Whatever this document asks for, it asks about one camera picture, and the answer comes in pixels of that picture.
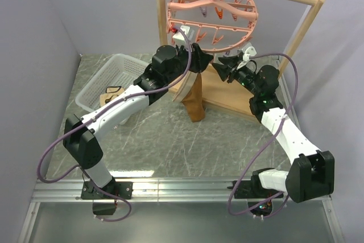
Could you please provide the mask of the brown boxer underwear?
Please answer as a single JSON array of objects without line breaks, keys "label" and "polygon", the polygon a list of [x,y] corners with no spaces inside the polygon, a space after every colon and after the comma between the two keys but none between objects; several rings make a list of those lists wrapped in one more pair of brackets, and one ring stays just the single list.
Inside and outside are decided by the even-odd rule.
[{"label": "brown boxer underwear", "polygon": [[182,103],[192,122],[199,122],[205,118],[202,104],[202,76],[201,73],[188,72],[172,98],[173,102]]}]

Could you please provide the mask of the pink round clip hanger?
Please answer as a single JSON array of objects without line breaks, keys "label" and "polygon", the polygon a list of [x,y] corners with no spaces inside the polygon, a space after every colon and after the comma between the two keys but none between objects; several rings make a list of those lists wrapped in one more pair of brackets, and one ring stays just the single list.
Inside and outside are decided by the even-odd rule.
[{"label": "pink round clip hanger", "polygon": [[167,34],[172,45],[189,40],[209,53],[229,53],[251,39],[258,20],[254,0],[170,0]]}]

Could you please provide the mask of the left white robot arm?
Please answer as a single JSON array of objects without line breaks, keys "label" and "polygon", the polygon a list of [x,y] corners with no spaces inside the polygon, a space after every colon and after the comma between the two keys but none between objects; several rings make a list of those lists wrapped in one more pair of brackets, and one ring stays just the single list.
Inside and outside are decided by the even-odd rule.
[{"label": "left white robot arm", "polygon": [[119,194],[117,183],[105,166],[99,140],[113,126],[163,97],[171,83],[187,72],[205,71],[212,60],[213,55],[203,52],[197,43],[161,46],[144,72],[121,95],[81,118],[67,118],[63,146],[91,179],[99,197],[115,198]]}]

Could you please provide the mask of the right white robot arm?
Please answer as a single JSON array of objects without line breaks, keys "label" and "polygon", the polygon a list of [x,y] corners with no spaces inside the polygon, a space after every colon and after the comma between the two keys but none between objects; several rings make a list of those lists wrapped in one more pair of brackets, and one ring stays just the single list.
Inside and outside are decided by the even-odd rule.
[{"label": "right white robot arm", "polygon": [[213,67],[222,81],[238,82],[253,97],[251,113],[268,129],[283,148],[291,163],[289,171],[265,168],[251,176],[251,192],[264,197],[270,190],[285,192],[296,203],[330,195],[334,191],[334,156],[312,144],[288,116],[276,96],[279,70],[264,65],[258,71],[247,67],[249,55],[220,57]]}]

